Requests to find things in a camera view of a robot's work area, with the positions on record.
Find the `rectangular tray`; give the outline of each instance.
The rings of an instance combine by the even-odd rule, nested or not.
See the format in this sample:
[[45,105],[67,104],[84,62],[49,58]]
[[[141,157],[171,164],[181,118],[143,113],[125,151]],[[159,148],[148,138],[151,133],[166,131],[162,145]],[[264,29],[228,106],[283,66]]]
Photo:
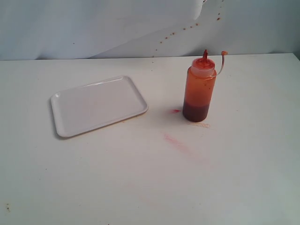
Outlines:
[[146,101],[127,76],[70,88],[51,97],[56,131],[71,137],[142,114]]

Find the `white table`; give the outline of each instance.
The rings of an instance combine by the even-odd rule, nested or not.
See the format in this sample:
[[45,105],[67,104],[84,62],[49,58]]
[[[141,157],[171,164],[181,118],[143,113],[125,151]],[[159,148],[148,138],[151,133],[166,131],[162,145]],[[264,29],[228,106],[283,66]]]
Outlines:
[[[227,56],[196,125],[172,113],[193,59],[0,62],[0,224],[299,225],[300,62]],[[149,110],[59,138],[50,96],[117,75]]]

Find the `sauce bottle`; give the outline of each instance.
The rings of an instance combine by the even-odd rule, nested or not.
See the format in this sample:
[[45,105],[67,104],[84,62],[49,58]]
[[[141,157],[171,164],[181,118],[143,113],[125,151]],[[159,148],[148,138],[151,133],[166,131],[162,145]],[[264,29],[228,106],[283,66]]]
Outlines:
[[187,70],[182,113],[191,122],[200,122],[207,117],[216,76],[223,69],[224,55],[227,55],[227,52],[222,52],[222,67],[218,74],[215,71],[215,63],[208,59],[207,55],[207,50],[205,50],[203,57],[195,59]]

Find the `bottle cap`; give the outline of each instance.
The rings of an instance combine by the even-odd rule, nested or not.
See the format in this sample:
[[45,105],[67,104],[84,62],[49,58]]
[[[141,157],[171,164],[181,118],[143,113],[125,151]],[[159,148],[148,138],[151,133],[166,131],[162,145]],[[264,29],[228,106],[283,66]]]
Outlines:
[[213,76],[215,71],[215,63],[207,58],[207,50],[205,49],[203,57],[195,59],[192,62],[191,72],[198,77]]

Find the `white cloth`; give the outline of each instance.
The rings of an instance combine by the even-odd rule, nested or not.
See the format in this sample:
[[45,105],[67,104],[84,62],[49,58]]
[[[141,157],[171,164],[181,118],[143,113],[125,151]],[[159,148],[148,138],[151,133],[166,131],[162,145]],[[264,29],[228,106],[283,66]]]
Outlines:
[[196,19],[202,0],[2,0],[0,60],[89,58]]

